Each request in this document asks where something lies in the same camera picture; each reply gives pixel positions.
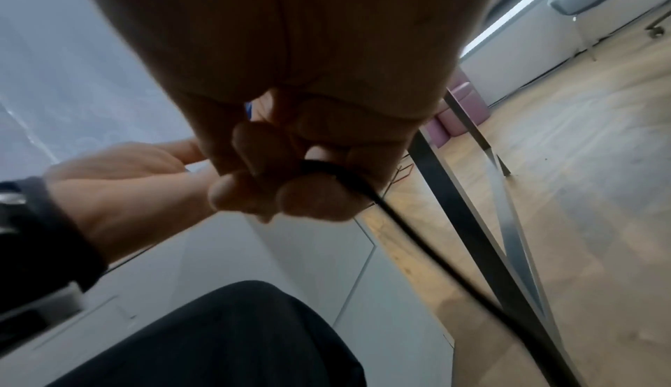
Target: hand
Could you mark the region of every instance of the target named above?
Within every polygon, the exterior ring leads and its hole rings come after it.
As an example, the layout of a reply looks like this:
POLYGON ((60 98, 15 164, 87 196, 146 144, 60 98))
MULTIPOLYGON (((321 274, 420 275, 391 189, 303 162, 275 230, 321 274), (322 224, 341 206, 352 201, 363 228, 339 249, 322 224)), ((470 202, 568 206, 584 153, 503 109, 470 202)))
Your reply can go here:
POLYGON ((303 157, 382 188, 442 97, 488 0, 97 0, 180 107, 219 209, 354 216, 366 201, 303 157), (264 96, 262 122, 242 104, 264 96))
POLYGON ((217 173, 195 139, 116 145, 59 163, 44 175, 56 204, 108 263, 164 241, 214 213, 207 200, 217 173))

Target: wooden floor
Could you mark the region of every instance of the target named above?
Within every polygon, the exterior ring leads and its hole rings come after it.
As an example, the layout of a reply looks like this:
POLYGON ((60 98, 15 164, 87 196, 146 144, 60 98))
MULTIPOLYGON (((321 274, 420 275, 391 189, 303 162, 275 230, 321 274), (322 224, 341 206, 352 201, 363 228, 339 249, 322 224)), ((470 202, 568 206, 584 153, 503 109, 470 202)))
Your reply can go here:
MULTIPOLYGON (((650 17, 497 106, 481 126, 510 167, 527 240, 565 346, 591 387, 671 386, 671 34, 650 17)), ((500 241, 485 157, 441 155, 500 241)), ((486 284, 421 175, 389 202, 486 284)), ((363 215, 456 340, 454 387, 545 386, 526 352, 375 207, 363 215)))

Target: white wall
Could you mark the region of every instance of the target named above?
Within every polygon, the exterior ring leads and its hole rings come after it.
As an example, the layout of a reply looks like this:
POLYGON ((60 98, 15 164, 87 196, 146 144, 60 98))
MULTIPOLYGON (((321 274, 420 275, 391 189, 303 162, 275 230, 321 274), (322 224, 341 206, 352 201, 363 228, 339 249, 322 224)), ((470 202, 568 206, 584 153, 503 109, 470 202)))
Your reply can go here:
MULTIPOLYGON (((593 42, 665 0, 607 0, 579 17, 584 35, 593 42)), ((584 46, 572 18, 539 0, 511 25, 462 62, 461 68, 487 104, 571 58, 584 46)))

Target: black cord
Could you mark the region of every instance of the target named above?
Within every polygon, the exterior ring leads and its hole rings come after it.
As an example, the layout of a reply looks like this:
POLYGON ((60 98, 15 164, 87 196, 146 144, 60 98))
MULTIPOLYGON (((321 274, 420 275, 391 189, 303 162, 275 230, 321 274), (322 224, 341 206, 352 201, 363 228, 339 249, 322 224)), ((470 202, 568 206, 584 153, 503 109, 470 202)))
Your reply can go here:
POLYGON ((413 241, 436 265, 440 266, 459 286, 478 302, 494 318, 498 319, 527 348, 536 365, 553 387, 582 387, 582 383, 567 364, 566 359, 557 351, 550 349, 538 336, 516 318, 501 309, 483 292, 471 284, 455 267, 439 255, 405 220, 377 194, 366 181, 342 166, 323 161, 305 160, 301 162, 304 173, 328 173, 333 175, 348 189, 366 196, 377 203, 401 230, 413 241))

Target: black trousers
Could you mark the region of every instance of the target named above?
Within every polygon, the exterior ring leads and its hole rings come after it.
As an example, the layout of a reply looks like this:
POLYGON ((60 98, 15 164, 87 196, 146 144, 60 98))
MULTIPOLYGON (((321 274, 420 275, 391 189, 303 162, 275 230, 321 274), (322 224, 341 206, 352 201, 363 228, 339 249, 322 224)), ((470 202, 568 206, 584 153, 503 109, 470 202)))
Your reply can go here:
POLYGON ((363 368, 301 301, 264 282, 213 291, 50 384, 365 386, 363 368))

